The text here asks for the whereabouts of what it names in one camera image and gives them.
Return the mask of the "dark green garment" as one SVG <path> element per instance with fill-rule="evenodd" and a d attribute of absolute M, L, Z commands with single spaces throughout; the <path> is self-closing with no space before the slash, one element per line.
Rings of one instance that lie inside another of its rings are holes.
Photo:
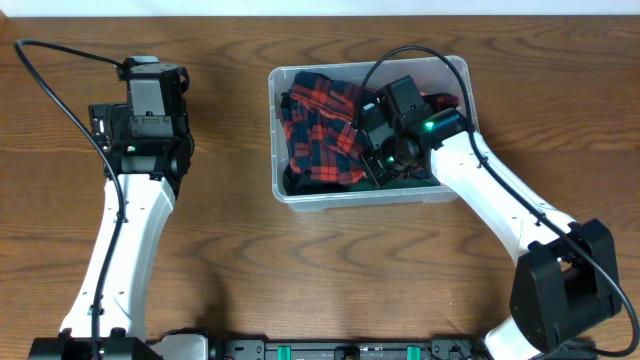
<path fill-rule="evenodd" d="M 350 185 L 346 187 L 346 190 L 349 192 L 361 192 L 361 191 L 376 191 L 376 190 L 393 190 L 393 189 L 404 189 L 404 188 L 420 188 L 420 187 L 433 187 L 440 186 L 441 183 L 435 178 L 420 178 L 415 176 L 409 176 L 407 178 L 398 177 L 389 183 L 381 186 L 375 187 L 369 180 L 362 179 L 356 184 Z"/>

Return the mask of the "red plaid flannel shirt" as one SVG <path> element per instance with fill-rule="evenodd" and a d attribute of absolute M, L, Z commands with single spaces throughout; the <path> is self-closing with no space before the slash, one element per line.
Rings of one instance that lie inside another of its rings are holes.
<path fill-rule="evenodd" d="M 281 101 L 288 168 L 319 184 L 380 188 L 425 172 L 430 151 L 468 128 L 450 93 L 422 93 L 411 76 L 376 92 L 298 73 Z"/>

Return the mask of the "clear plastic storage container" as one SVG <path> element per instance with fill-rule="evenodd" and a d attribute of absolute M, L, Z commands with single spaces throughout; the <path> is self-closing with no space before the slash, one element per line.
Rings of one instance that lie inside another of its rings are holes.
<path fill-rule="evenodd" d="M 294 211 L 315 211 L 328 208 L 394 203 L 439 203 L 457 198 L 446 186 L 338 192 L 311 195 L 288 195 L 283 183 L 284 171 L 289 164 L 286 137 L 281 124 L 280 103 L 282 94 L 293 85 L 294 77 L 301 71 L 323 74 L 333 80 L 361 84 L 373 62 L 337 63 L 320 65 L 281 66 L 268 77 L 271 137 L 271 189 L 274 197 Z M 455 73 L 436 57 L 387 60 L 380 65 L 367 85 L 375 90 L 410 75 L 417 87 L 426 93 L 448 92 L 463 96 Z"/>

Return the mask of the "black trousers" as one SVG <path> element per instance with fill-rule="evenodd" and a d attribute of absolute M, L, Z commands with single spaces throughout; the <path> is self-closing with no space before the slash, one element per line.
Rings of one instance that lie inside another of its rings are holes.
<path fill-rule="evenodd" d="M 288 150 L 283 173 L 289 196 L 344 192 L 351 181 L 351 163 L 329 135 L 329 120 L 283 92 L 281 125 Z"/>

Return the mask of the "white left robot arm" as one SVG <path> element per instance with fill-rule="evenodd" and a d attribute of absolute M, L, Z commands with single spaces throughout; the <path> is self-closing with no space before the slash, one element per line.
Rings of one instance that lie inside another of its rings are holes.
<path fill-rule="evenodd" d="M 148 287 L 160 236 L 194 151 L 187 114 L 136 113 L 124 103 L 89 108 L 91 135 L 117 174 L 89 267 L 55 337 L 33 341 L 32 359 L 207 359 L 208 337 L 177 330 L 146 341 Z"/>

